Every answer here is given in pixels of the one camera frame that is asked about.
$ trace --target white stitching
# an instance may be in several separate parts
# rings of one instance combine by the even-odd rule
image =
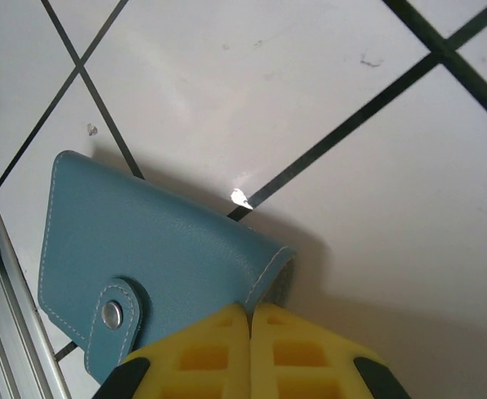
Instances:
[[[90,366],[89,366],[89,359],[90,359],[90,355],[91,355],[92,333],[94,332],[94,326],[96,325],[96,319],[97,319],[97,314],[98,314],[97,311],[100,308],[101,298],[103,297],[103,294],[105,294],[105,292],[110,288],[118,288],[127,297],[127,300],[129,301],[129,310],[131,313],[129,325],[127,326],[127,332],[125,333],[125,337],[124,337],[124,342],[121,344],[120,356],[118,357],[118,362],[116,364],[120,364],[120,362],[121,362],[121,359],[123,357],[123,352],[125,349],[125,343],[127,342],[127,337],[129,337],[130,326],[133,324],[133,320],[135,319],[135,307],[133,306],[133,300],[130,298],[127,291],[125,291],[122,287],[120,287],[119,285],[116,285],[116,284],[107,285],[105,288],[103,288],[103,290],[100,292],[99,298],[97,299],[96,310],[94,311],[94,318],[92,319],[91,332],[90,332],[90,335],[88,336],[88,347],[86,348],[85,369],[89,372],[89,374],[92,374]]]
[[[266,268],[263,270],[263,272],[258,276],[257,278],[257,281],[254,282],[253,286],[251,287],[251,290],[249,291],[249,294],[247,296],[247,299],[245,299],[245,304],[247,304],[247,302],[249,302],[249,299],[251,298],[251,294],[253,293],[254,289],[257,287],[257,284],[260,282],[260,280],[262,279],[262,277],[266,274],[266,272],[268,271],[268,268],[269,266],[271,266],[273,264],[273,261],[275,260],[275,258],[277,258],[277,256],[287,248],[286,247],[282,247],[279,251],[277,251],[277,253],[271,258],[271,260],[269,261],[269,263],[266,265]]]
[[[44,297],[42,296],[42,280],[44,279],[44,269],[46,268],[47,239],[48,239],[49,234],[50,234],[50,227],[52,226],[53,196],[55,194],[55,177],[56,177],[55,175],[57,172],[57,168],[59,166],[59,161],[61,160],[61,158],[65,154],[67,154],[67,153],[63,152],[62,154],[59,155],[59,157],[57,158],[57,160],[55,162],[55,167],[53,168],[53,173],[52,173],[52,189],[51,189],[51,193],[50,193],[50,219],[47,222],[46,236],[44,239],[44,252],[42,254],[42,267],[41,267],[41,272],[40,272],[39,281],[38,281],[38,293],[40,295],[41,302],[42,302],[42,305],[44,306],[44,308],[46,308],[52,314],[52,316],[54,316],[59,321],[61,321],[65,326],[70,328],[80,339],[85,341],[86,340],[85,337],[83,337],[74,327],[72,327],[70,324],[68,324],[67,321],[60,318],[57,313],[53,312],[53,310],[49,306],[46,305],[46,302],[44,302]]]

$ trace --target blue wallet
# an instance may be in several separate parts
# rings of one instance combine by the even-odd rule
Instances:
[[[66,151],[53,165],[38,302],[103,382],[132,350],[227,304],[251,313],[293,254],[188,199]]]

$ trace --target white tile floor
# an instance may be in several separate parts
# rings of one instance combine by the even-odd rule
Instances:
[[[81,55],[117,1],[51,3]],[[86,69],[145,177],[224,213],[428,53],[382,2],[195,4],[130,0]],[[486,1],[412,4],[448,37]],[[487,81],[487,28],[460,54]],[[0,2],[0,175],[72,69],[38,1]],[[80,77],[0,187],[32,293],[66,149],[127,170]],[[487,397],[487,112],[444,67],[243,223],[298,249],[289,307],[380,352],[413,397]],[[80,349],[60,366],[72,397],[97,389]]]

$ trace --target metal snap button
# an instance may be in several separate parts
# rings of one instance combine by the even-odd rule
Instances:
[[[107,302],[101,310],[101,318],[108,328],[116,330],[121,325],[123,318],[120,304],[115,301]]]

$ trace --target yellow foam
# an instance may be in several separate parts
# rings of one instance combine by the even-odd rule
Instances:
[[[353,359],[369,349],[275,305],[257,307],[251,332],[253,399],[371,399]]]
[[[214,315],[125,360],[150,360],[135,397],[153,399],[248,399],[249,328],[239,305]]]

